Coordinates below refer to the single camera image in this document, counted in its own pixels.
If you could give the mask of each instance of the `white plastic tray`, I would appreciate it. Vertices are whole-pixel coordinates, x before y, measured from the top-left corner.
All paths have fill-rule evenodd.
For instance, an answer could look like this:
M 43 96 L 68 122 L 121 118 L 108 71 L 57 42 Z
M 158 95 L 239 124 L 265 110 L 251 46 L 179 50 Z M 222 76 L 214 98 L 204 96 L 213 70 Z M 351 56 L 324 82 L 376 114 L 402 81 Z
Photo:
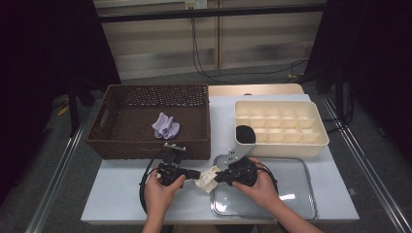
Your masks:
M 329 143 L 318 109 L 310 101 L 237 101 L 238 125 L 255 131 L 257 146 L 251 155 L 316 156 Z

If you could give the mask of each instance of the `wall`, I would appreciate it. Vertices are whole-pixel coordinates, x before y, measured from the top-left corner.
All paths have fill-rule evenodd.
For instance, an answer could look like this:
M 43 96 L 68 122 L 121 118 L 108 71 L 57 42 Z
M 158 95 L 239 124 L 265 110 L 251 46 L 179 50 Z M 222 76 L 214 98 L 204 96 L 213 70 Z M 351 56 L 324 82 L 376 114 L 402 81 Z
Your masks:
M 209 0 L 208 8 L 317 4 L 325 0 Z M 98 14 L 176 11 L 184 1 L 94 0 Z M 308 58 L 322 13 L 195 20 L 196 43 L 205 70 L 290 63 Z M 105 23 L 110 48 L 123 80 L 195 71 L 188 18 Z

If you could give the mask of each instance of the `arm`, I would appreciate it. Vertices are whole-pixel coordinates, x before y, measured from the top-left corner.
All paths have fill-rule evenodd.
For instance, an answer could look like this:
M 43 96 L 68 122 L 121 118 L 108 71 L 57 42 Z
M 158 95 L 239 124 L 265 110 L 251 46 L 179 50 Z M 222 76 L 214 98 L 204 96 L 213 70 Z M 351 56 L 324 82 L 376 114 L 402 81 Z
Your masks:
M 256 158 L 250 159 L 255 163 L 259 163 L 259 160 Z M 322 232 L 283 203 L 275 190 L 272 180 L 265 172 L 257 171 L 257 182 L 253 187 L 241 183 L 233 183 L 233 186 L 269 211 L 289 232 Z
M 182 175 L 169 186 L 163 186 L 156 176 L 157 170 L 153 170 L 146 183 L 145 200 L 148 208 L 148 218 L 143 227 L 143 233 L 160 232 L 166 212 L 172 204 L 173 196 L 186 179 Z

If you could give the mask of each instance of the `person's left hand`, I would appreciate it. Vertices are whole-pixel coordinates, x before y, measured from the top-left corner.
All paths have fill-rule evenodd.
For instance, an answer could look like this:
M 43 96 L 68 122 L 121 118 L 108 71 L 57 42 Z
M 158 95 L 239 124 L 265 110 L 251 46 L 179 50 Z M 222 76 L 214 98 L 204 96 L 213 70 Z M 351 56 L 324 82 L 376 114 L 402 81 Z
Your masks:
M 154 169 L 145 188 L 148 216 L 164 216 L 173 202 L 173 196 L 185 179 L 185 175 L 182 175 L 169 186 L 164 186 L 157 180 L 157 169 Z

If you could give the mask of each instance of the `hand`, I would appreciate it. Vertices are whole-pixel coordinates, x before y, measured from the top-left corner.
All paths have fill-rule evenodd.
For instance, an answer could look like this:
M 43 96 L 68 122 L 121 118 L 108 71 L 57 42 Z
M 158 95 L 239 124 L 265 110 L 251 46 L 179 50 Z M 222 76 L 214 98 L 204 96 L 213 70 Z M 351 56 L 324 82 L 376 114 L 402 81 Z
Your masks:
M 185 179 L 185 175 L 182 175 L 169 186 L 163 186 L 157 180 L 157 169 L 152 171 L 145 187 L 148 218 L 143 227 L 143 233 L 160 232 L 164 216 L 173 202 L 173 196 L 183 185 Z
M 257 158 L 250 157 L 253 162 L 260 163 L 260 160 Z M 257 170 L 257 182 L 254 186 L 249 187 L 241 183 L 234 182 L 233 186 L 239 189 L 241 192 L 250 196 L 252 200 L 255 201 L 258 205 L 263 208 L 272 206 L 273 202 L 282 202 L 279 199 L 279 195 L 276 192 L 275 186 L 273 185 L 270 176 L 260 170 Z
M 157 169 L 154 169 L 145 188 L 148 216 L 151 214 L 164 216 L 173 202 L 175 192 L 183 185 L 185 179 L 186 177 L 182 175 L 169 186 L 163 186 L 157 180 Z

